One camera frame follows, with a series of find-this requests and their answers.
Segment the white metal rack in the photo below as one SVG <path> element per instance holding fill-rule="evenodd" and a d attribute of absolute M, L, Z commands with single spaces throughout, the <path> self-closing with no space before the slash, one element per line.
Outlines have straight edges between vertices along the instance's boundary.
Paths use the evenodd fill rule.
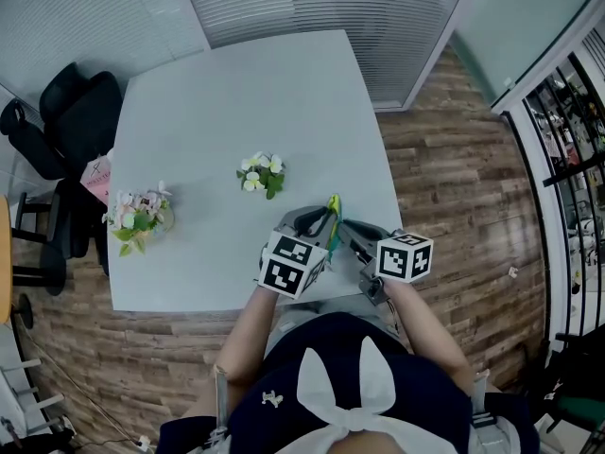
<path fill-rule="evenodd" d="M 29 427 L 28 419 L 35 412 L 43 413 L 47 408 L 65 400 L 65 396 L 62 393 L 37 400 L 38 387 L 19 387 L 14 382 L 13 377 L 17 373 L 26 375 L 28 370 L 40 367 L 42 364 L 39 358 L 34 358 L 10 366 L 0 365 L 0 400 L 7 402 L 7 407 L 11 414 L 10 420 L 20 428 Z"/>

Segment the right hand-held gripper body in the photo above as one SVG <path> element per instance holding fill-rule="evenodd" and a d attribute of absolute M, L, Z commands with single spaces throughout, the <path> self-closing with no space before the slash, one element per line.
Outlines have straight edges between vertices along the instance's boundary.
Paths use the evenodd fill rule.
<path fill-rule="evenodd" d="M 375 243 L 371 259 L 360 272 L 359 288 L 376 306 L 388 296 L 384 280 L 411 284 L 431 272 L 434 241 L 411 233 L 398 233 Z"/>

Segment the round wooden side table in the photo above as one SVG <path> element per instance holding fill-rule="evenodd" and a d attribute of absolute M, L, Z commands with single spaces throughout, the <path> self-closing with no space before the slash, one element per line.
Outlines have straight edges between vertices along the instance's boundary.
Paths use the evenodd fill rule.
<path fill-rule="evenodd" d="M 9 203 L 0 195 L 0 324 L 11 319 L 13 271 L 12 271 L 12 235 L 9 217 Z M 14 314 L 21 316 L 26 329 L 33 327 L 33 312 L 26 295 L 19 296 Z"/>

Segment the person's left forearm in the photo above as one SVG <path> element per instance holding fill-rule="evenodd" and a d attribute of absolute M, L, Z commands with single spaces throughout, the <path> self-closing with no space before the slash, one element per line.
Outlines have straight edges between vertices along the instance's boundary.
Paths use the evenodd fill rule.
<path fill-rule="evenodd" d="M 249 386 L 256 378 L 268 345 L 277 300 L 277 292 L 257 287 L 237 318 L 216 361 L 230 384 Z"/>

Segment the black mesh office chair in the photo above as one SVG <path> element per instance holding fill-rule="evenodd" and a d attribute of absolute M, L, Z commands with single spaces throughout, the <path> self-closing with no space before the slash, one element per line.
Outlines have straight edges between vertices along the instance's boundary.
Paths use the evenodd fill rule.
<path fill-rule="evenodd" d="M 80 258 L 95 243 L 98 262 L 109 271 L 108 205 L 81 182 L 89 163 L 113 148 L 123 103 L 115 76 L 84 77 L 75 63 L 64 67 L 40 98 L 45 147 L 61 168 L 51 202 L 51 243 L 65 258 Z"/>

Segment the frosted glass door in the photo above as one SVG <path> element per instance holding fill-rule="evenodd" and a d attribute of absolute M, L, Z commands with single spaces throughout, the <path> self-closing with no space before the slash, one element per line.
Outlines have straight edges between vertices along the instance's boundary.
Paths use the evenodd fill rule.
<path fill-rule="evenodd" d="M 450 45 L 493 106 L 591 0 L 473 0 Z"/>

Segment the black high-back office chair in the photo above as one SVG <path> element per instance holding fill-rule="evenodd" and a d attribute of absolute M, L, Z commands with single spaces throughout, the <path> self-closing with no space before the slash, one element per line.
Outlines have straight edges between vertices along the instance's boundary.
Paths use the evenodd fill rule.
<path fill-rule="evenodd" d="M 0 133 L 25 157 L 35 171 L 45 180 L 62 179 L 66 172 L 61 167 L 58 153 L 48 144 L 43 132 L 26 119 L 21 101 L 14 98 L 0 113 Z M 40 265 L 37 267 L 15 266 L 13 284 L 18 287 L 42 287 L 48 294 L 61 294 L 66 279 L 66 260 L 63 252 L 54 243 L 57 229 L 60 199 L 55 197 L 50 203 L 31 202 L 23 192 L 18 201 L 12 236 L 42 246 Z M 30 232 L 22 228 L 23 217 L 27 214 L 47 213 L 49 221 L 44 234 Z"/>

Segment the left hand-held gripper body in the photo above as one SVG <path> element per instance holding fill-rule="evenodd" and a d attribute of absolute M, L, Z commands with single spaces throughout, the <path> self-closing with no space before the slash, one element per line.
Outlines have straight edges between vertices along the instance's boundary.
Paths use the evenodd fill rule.
<path fill-rule="evenodd" d="M 328 256 L 330 232 L 309 235 L 282 224 L 261 254 L 259 286 L 298 300 L 318 279 Z"/>

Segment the light green pencil pouch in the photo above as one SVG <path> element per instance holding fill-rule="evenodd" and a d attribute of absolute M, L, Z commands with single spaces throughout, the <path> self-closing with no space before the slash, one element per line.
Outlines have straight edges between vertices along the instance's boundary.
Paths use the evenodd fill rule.
<path fill-rule="evenodd" d="M 333 194 L 330 199 L 327 202 L 327 212 L 328 213 L 336 213 L 338 216 L 338 226 L 337 228 L 334 230 L 334 234 L 332 237 L 332 241 L 330 243 L 329 247 L 325 247 L 326 251 L 327 251 L 327 256 L 326 256 L 326 261 L 328 264 L 330 264 L 332 262 L 332 257 L 333 257 L 333 253 L 334 250 L 337 248 L 338 243 L 339 243 L 339 238 L 338 238 L 338 227 L 342 221 L 342 204 L 341 204 L 341 198 L 339 194 Z"/>

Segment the white flowers in white pot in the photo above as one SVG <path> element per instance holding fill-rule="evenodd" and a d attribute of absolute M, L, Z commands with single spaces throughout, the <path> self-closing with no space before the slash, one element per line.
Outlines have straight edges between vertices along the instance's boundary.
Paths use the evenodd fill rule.
<path fill-rule="evenodd" d="M 258 151 L 243 159 L 236 170 L 240 188 L 247 192 L 263 192 L 272 200 L 283 190 L 286 164 L 277 154 Z"/>

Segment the person's navy top white bow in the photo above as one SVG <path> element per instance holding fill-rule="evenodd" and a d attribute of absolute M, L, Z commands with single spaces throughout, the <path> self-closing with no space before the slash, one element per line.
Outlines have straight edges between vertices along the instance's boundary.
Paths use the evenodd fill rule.
<path fill-rule="evenodd" d="M 540 454 L 520 397 L 468 395 L 371 323 L 330 313 L 286 334 L 225 424 L 162 425 L 156 454 Z"/>

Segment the green seat chair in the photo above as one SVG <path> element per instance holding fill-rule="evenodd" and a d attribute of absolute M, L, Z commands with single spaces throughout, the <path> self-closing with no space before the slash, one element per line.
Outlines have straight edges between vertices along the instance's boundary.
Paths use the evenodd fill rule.
<path fill-rule="evenodd" d="M 573 396 L 559 388 L 544 396 L 544 404 L 553 419 L 546 430 L 548 433 L 565 421 L 589 430 L 598 439 L 605 438 L 605 396 Z"/>

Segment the person's grey shorts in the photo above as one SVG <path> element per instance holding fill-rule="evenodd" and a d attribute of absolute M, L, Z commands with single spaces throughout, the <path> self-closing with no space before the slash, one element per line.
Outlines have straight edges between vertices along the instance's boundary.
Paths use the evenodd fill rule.
<path fill-rule="evenodd" d="M 388 336 L 399 340 L 400 338 L 389 328 L 379 316 L 378 308 L 363 294 L 341 296 L 308 303 L 297 303 L 287 306 L 268 336 L 265 356 L 289 332 L 298 326 L 315 320 L 330 313 L 347 313 L 363 321 L 373 324 Z"/>

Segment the pink paper bag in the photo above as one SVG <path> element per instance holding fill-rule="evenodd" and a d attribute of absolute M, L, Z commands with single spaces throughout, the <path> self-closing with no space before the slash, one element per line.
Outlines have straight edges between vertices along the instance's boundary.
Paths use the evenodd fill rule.
<path fill-rule="evenodd" d="M 86 190 L 105 205 L 109 202 L 111 169 L 111 158 L 103 155 L 89 162 L 80 177 Z"/>

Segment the pink flowers in cream pot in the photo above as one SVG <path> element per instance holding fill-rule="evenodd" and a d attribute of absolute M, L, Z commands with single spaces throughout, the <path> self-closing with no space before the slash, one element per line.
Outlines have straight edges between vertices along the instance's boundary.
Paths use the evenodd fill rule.
<path fill-rule="evenodd" d="M 174 226 L 171 196 L 164 181 L 146 192 L 117 192 L 113 207 L 101 221 L 120 243 L 119 257 L 132 252 L 145 253 L 149 240 L 165 235 Z"/>

